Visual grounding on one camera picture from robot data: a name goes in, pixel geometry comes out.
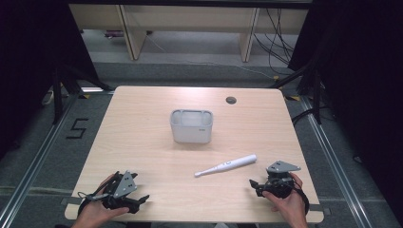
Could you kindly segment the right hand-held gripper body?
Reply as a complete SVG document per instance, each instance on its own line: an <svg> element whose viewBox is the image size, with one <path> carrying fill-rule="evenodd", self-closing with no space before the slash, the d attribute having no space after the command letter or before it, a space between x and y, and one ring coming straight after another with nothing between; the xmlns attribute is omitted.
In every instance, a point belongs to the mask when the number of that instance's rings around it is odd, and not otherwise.
<svg viewBox="0 0 403 228"><path fill-rule="evenodd" d="M263 191L272 193L277 198L287 198L295 186L295 181L291 177L291 171L300 170L299 166L285 161L275 161L266 168L268 174L267 181L262 184Z"/></svg>

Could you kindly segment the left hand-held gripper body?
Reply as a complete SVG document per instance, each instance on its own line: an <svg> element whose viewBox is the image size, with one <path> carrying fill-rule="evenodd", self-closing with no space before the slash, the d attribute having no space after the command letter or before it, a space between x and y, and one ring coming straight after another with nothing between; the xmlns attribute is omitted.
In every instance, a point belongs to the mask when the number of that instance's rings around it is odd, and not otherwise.
<svg viewBox="0 0 403 228"><path fill-rule="evenodd" d="M127 207L131 214L136 214L140 210L141 203L137 199L128 197L137 190L137 185L130 174L129 171L125 171L123 174L117 171L96 190L94 199L100 200L107 209Z"/></svg>

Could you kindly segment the white electric toothbrush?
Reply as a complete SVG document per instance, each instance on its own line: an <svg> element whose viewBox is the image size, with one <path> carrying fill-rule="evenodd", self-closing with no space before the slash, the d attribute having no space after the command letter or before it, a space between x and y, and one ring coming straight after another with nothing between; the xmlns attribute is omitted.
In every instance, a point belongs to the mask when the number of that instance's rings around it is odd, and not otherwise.
<svg viewBox="0 0 403 228"><path fill-rule="evenodd" d="M194 176L196 178L204 176L204 175L209 175L213 173L218 173L218 172L224 172L228 171L231 169L235 169L238 167L242 167L244 165L249 165L257 161L257 156L255 154L251 154L242 158L238 158L232 161L225 161L223 163L220 163L214 167L211 167L209 169L203 170L196 172Z"/></svg>

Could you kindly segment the white plastic container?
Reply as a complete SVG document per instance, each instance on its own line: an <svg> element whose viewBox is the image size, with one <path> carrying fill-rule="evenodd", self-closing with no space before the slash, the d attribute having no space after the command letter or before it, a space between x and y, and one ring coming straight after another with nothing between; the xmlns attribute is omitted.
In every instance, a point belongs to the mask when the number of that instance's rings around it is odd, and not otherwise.
<svg viewBox="0 0 403 228"><path fill-rule="evenodd" d="M177 143L209 143L213 114L208 110L176 109L171 113L170 126Z"/></svg>

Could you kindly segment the person's right hand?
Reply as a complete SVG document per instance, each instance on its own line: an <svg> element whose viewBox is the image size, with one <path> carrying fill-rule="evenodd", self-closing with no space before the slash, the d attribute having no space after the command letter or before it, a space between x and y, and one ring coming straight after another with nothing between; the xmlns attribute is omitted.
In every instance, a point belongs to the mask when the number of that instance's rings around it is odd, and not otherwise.
<svg viewBox="0 0 403 228"><path fill-rule="evenodd" d="M279 212L291 228L308 228L305 202L296 190L285 199L277 198L267 191L263 191L262 195L272 202L271 211Z"/></svg>

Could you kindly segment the person's left hand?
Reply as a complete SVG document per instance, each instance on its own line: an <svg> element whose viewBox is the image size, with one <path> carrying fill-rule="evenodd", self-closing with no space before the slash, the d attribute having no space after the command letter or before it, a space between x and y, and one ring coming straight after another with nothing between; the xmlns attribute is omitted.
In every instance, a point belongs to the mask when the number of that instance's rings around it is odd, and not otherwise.
<svg viewBox="0 0 403 228"><path fill-rule="evenodd" d="M104 223L129 212L127 207L107 209L100 201L86 205L71 228L100 228Z"/></svg>

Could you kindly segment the black metal stand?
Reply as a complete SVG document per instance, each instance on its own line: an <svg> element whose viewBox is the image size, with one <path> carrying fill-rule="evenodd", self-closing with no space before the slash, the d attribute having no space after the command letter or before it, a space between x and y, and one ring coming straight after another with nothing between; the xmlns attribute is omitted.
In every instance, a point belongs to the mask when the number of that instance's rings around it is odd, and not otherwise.
<svg viewBox="0 0 403 228"><path fill-rule="evenodd" d="M52 73L52 88L54 98L54 119L53 123L57 124L63 116L63 102L62 102L62 87L64 87L69 94L78 95L83 93L83 90L78 84L78 80L87 81L102 90L113 91L114 88L110 85L102 83L96 72L87 74L82 70L68 65L59 65Z"/></svg>
<svg viewBox="0 0 403 228"><path fill-rule="evenodd" d="M270 88L280 88L294 81L298 77L300 77L301 80L297 86L297 93L299 95L306 95L311 92L313 106L296 115L296 117L292 119L292 123L296 124L302 117L312 114L317 123L321 124L320 110L323 109L323 106L320 105L321 80L318 70L313 66L303 66L301 69L298 69L291 75L276 81L273 85L270 85Z"/></svg>

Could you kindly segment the black curtain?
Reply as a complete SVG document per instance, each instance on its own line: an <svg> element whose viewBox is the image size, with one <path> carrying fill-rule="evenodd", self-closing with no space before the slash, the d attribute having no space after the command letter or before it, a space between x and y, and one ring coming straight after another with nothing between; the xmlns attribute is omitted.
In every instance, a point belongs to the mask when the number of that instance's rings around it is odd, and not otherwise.
<svg viewBox="0 0 403 228"><path fill-rule="evenodd" d="M0 0L0 160L60 73L97 84L97 72L67 0Z"/></svg>
<svg viewBox="0 0 403 228"><path fill-rule="evenodd" d="M326 32L318 72L356 154L403 225L403 0L312 0L289 65Z"/></svg>

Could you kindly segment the aluminium floor rail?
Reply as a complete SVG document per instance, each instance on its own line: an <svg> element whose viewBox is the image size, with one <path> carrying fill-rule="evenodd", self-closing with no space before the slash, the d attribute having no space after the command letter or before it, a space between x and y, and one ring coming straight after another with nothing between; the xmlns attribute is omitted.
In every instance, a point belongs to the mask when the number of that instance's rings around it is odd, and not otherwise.
<svg viewBox="0 0 403 228"><path fill-rule="evenodd" d="M313 114L309 114L308 119L358 228L374 228L364 205L358 198L349 178L342 168L322 125L317 121Z"/></svg>
<svg viewBox="0 0 403 228"><path fill-rule="evenodd" d="M35 154L35 157L30 163L23 178L14 188L6 206L0 212L0 228L10 228L14 218L16 217L29 192L30 187L32 186L46 158L48 157L51 147L54 145L58 135L60 134L69 111L71 110L77 99L78 94L69 95L67 97L64 107L62 108L62 115L60 119L51 126L49 132L47 133L47 136L45 137L43 143L41 144L41 147Z"/></svg>

